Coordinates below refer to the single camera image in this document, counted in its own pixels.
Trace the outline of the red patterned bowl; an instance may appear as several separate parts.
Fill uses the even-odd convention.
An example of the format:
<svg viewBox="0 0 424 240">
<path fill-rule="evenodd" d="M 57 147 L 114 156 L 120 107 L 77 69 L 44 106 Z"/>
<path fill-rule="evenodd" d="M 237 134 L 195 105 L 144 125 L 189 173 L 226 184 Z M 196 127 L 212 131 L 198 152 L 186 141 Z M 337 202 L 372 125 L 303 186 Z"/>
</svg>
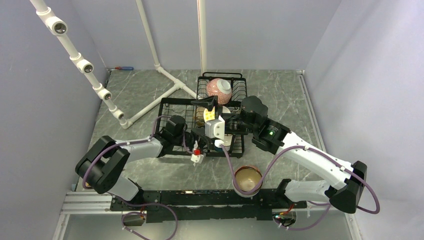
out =
<svg viewBox="0 0 424 240">
<path fill-rule="evenodd" d="M 220 105 L 227 104 L 233 95 L 231 83 L 222 78 L 214 78 L 206 85 L 206 93 L 210 96 L 217 96 Z"/>
</svg>

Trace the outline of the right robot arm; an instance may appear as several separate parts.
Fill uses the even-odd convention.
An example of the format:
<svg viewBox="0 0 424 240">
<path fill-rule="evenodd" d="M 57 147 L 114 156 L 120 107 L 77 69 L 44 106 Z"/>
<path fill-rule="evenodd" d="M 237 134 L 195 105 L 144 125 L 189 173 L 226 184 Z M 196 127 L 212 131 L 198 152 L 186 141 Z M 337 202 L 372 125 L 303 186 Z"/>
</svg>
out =
<svg viewBox="0 0 424 240">
<path fill-rule="evenodd" d="M 239 113 L 223 113 L 206 119 L 204 127 L 195 128 L 192 133 L 222 150 L 228 158 L 224 136 L 230 131 L 228 125 L 236 123 L 240 134 L 252 134 L 252 143 L 257 148 L 274 155 L 263 176 L 280 157 L 286 157 L 322 178 L 321 181 L 282 180 L 280 190 L 275 194 L 276 203 L 282 208 L 299 201 L 316 201 L 327 202 L 348 214 L 366 210 L 359 205 L 363 190 L 370 189 L 366 182 L 365 163 L 350 163 L 314 147 L 288 127 L 270 119 L 268 107 L 256 96 L 245 97 L 239 110 Z"/>
</svg>

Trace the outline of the teal white bowl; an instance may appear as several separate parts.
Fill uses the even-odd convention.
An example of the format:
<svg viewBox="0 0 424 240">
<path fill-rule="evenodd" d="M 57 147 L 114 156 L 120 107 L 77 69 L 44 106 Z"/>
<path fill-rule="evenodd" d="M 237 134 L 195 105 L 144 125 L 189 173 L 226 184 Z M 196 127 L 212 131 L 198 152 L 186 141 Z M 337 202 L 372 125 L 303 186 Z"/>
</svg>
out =
<svg viewBox="0 0 424 240">
<path fill-rule="evenodd" d="M 233 140 L 232 134 L 226 134 L 224 136 L 224 139 L 219 139 L 219 138 L 214 139 L 213 140 L 214 150 L 217 152 L 223 152 L 222 146 L 224 146 L 224 149 L 227 152 L 229 152 L 232 145 L 232 140 Z"/>
</svg>

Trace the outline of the blue yellow patterned bowl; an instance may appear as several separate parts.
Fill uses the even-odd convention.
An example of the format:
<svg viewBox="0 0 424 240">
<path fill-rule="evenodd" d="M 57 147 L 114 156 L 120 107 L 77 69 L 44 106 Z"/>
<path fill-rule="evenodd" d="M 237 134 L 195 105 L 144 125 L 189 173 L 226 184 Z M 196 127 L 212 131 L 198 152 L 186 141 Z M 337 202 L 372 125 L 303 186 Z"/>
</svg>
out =
<svg viewBox="0 0 424 240">
<path fill-rule="evenodd" d="M 231 113 L 231 111 L 225 106 L 220 106 L 218 108 L 218 110 L 221 110 L 221 112 L 224 113 L 224 114 L 230 114 Z M 215 107 L 211 111 L 209 111 L 205 108 L 204 111 L 203 111 L 204 122 L 208 122 L 208 121 L 211 121 L 211 120 L 214 120 L 214 119 L 216 119 Z"/>
</svg>

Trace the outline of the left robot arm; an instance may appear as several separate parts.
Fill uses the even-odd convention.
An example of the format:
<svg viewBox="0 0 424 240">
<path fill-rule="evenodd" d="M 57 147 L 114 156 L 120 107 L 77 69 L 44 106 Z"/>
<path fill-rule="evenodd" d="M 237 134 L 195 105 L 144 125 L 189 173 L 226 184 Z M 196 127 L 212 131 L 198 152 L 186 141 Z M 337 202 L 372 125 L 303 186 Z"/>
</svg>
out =
<svg viewBox="0 0 424 240">
<path fill-rule="evenodd" d="M 174 147 L 195 155 L 197 150 L 213 145 L 213 136 L 205 133 L 204 127 L 188 131 L 185 119 L 173 115 L 161 130 L 145 138 L 118 141 L 105 135 L 76 164 L 75 172 L 82 178 L 84 188 L 118 196 L 129 209 L 137 210 L 146 202 L 144 191 L 135 181 L 122 176 L 126 164 L 163 157 Z"/>
</svg>

